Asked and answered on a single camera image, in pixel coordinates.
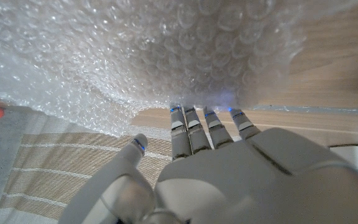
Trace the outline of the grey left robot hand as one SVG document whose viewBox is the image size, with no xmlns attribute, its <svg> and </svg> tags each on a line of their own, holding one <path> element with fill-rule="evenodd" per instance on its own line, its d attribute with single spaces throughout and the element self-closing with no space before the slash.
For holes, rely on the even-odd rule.
<svg viewBox="0 0 358 224">
<path fill-rule="evenodd" d="M 60 223 L 358 223 L 358 170 L 303 136 L 261 131 L 241 110 L 234 141 L 213 110 L 172 106 L 172 159 L 154 186 L 136 135 L 78 191 Z"/>
</svg>

